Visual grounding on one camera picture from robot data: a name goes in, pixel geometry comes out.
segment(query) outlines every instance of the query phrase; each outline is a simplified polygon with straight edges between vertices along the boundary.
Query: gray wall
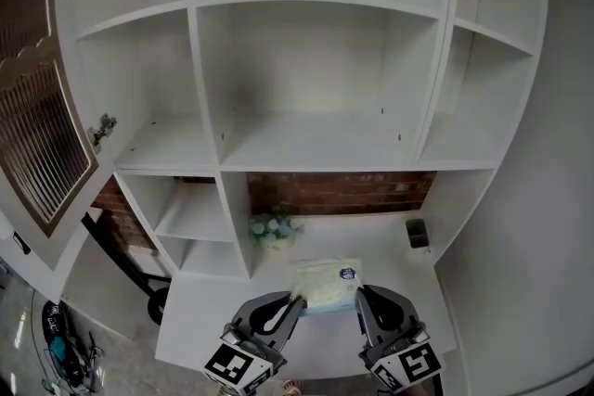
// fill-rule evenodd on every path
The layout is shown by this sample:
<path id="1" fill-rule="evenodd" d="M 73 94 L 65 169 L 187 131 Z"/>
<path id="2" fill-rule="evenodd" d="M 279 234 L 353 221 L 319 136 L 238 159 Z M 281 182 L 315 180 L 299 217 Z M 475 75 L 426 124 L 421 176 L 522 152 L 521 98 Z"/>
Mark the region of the gray wall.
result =
<path id="1" fill-rule="evenodd" d="M 594 357 L 594 0 L 550 0 L 508 156 L 437 265 L 474 396 L 510 395 Z"/>

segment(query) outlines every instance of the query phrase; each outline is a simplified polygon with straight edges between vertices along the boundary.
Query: brick wall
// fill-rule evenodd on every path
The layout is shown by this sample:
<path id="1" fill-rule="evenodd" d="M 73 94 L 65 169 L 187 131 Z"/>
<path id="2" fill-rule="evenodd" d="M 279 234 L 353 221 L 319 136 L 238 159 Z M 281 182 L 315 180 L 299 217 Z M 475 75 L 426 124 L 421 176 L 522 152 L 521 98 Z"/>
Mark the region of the brick wall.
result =
<path id="1" fill-rule="evenodd" d="M 101 222 L 109 228 L 124 248 L 134 245 L 155 249 L 142 224 L 128 205 L 115 178 L 111 177 L 105 184 L 95 198 L 93 206 L 103 210 Z"/>
<path id="2" fill-rule="evenodd" d="M 418 210 L 436 172 L 248 173 L 252 213 L 293 215 Z"/>

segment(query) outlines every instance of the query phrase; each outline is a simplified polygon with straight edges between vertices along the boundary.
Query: cabinet door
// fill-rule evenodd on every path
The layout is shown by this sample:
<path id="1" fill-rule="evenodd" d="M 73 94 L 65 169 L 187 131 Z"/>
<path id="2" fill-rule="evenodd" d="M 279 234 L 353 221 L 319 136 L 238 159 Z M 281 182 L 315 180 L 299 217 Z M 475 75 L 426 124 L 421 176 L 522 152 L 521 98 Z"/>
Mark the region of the cabinet door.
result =
<path id="1" fill-rule="evenodd" d="M 52 269 L 113 173 L 70 18 L 71 0 L 0 0 L 0 209 Z"/>

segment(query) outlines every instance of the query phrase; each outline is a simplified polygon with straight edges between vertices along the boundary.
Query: desk surface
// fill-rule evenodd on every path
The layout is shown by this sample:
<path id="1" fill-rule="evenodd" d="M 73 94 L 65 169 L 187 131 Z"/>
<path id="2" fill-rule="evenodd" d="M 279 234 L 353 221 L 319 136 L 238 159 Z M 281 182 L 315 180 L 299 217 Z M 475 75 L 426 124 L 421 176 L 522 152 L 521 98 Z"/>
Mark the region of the desk surface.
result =
<path id="1" fill-rule="evenodd" d="M 263 251 L 251 280 L 175 275 L 169 291 L 156 357 L 200 370 L 218 345 L 223 325 L 246 300 L 291 289 L 289 261 L 360 258 L 362 282 L 388 287 L 412 300 L 438 351 L 456 348 L 454 333 L 431 256 L 408 245 L 397 214 L 302 219 L 305 233 L 287 251 Z M 365 338 L 356 312 L 300 318 L 278 378 L 330 378 L 366 373 L 357 357 Z"/>

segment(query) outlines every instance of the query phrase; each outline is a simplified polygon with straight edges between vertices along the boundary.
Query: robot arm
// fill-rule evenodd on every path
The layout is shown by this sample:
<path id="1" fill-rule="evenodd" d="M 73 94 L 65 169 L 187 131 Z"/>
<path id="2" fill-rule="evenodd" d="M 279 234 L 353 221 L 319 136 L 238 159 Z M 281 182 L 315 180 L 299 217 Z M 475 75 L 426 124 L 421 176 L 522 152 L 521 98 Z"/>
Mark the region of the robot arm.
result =
<path id="1" fill-rule="evenodd" d="M 274 328 L 265 324 L 287 305 Z M 396 394 L 442 371 L 425 324 L 410 300 L 385 287 L 363 286 L 355 305 L 367 343 L 359 357 Z M 203 373 L 233 396 L 253 396 L 256 388 L 287 361 L 280 353 L 307 302 L 290 292 L 273 292 L 245 302 L 225 325 L 221 345 Z"/>

